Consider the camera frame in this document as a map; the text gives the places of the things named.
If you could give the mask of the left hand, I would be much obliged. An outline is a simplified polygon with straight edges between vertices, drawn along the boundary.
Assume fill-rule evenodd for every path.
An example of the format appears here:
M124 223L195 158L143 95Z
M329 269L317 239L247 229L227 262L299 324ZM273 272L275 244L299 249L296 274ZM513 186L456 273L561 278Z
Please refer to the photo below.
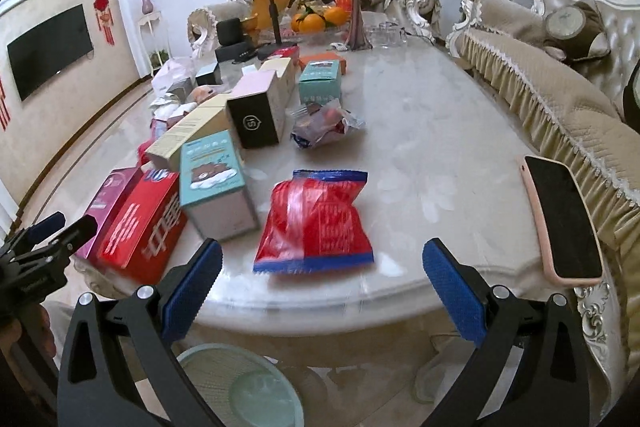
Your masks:
M18 320L13 320L9 325L3 326L1 329L1 352L8 359L11 350L23 337L31 340L39 341L39 349L47 355L49 359L53 359L56 355L56 347L54 336L51 331L51 320L47 309L39 305L37 307L38 314L35 319L35 332L24 333L23 324Z

